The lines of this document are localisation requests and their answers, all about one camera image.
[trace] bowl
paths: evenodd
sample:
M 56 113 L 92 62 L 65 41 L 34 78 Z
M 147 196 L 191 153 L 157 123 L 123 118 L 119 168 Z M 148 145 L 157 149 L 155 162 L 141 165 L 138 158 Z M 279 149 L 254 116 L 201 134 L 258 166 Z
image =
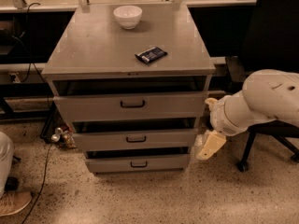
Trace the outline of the bowl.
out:
M 137 6 L 121 6 L 114 9 L 113 14 L 121 27 L 124 29 L 133 29 L 141 20 L 142 9 Z

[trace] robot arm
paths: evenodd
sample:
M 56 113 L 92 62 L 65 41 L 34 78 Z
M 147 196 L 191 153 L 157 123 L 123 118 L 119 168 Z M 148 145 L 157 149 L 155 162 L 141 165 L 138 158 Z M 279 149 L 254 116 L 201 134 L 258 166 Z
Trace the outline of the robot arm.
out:
M 242 91 L 220 100 L 206 99 L 213 132 L 196 152 L 207 160 L 226 142 L 226 136 L 243 133 L 251 125 L 281 120 L 299 127 L 299 74 L 278 70 L 252 73 Z

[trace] drawer handle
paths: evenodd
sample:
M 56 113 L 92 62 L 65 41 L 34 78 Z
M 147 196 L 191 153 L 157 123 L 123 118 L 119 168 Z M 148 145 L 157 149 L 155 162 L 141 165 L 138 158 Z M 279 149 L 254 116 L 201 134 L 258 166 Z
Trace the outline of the drawer handle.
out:
M 126 137 L 127 143 L 144 143 L 147 141 L 147 136 L 144 136 L 142 139 L 130 139 L 129 137 Z
M 123 101 L 121 101 L 121 108 L 142 108 L 145 104 L 145 100 L 142 101 L 141 105 L 126 105 Z
M 131 161 L 131 167 L 132 168 L 146 168 L 148 166 L 148 162 L 146 161 L 145 163 L 133 163 Z

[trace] black office chair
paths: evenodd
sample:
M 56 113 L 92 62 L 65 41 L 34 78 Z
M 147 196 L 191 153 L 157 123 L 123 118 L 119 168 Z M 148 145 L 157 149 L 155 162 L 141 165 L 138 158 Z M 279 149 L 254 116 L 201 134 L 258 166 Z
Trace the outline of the black office chair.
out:
M 226 62 L 233 81 L 231 92 L 239 91 L 248 74 L 257 70 L 299 72 L 299 0 L 257 0 L 241 52 Z M 274 121 L 249 127 L 243 158 L 237 164 L 241 172 L 249 169 L 247 159 L 256 133 L 272 135 L 299 162 L 299 149 L 285 138 L 298 138 L 299 128 Z

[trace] chair caster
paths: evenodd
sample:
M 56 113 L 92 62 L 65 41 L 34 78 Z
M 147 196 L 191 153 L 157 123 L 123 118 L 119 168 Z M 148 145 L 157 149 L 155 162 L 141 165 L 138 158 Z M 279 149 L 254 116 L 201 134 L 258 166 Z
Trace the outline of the chair caster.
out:
M 18 186 L 19 186 L 18 178 L 13 177 L 13 176 L 9 176 L 7 178 L 7 183 L 5 186 L 6 191 L 15 191 L 18 189 Z
M 292 155 L 291 160 L 299 163 L 299 154 L 295 153 Z
M 236 164 L 236 167 L 242 173 L 249 170 L 249 164 L 246 161 L 240 161 Z

